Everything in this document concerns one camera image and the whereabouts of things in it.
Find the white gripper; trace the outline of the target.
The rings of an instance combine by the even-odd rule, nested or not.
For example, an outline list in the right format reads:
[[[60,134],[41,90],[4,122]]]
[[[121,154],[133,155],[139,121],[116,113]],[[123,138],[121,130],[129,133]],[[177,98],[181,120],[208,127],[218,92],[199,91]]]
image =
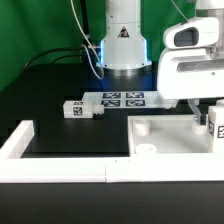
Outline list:
[[[212,59],[201,49],[165,49],[159,59],[157,91],[163,99],[189,99],[195,122],[203,116],[195,99],[224,97],[224,59]]]

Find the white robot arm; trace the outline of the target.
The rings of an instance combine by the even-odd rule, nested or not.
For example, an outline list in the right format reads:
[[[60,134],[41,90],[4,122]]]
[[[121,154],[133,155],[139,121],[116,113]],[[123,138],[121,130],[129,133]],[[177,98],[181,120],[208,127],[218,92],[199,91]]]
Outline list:
[[[167,101],[186,99],[199,125],[206,123],[196,101],[224,97],[224,0],[187,0],[195,16],[163,34],[157,92]],[[130,76],[152,65],[141,34],[140,0],[106,0],[106,35],[99,68]]]

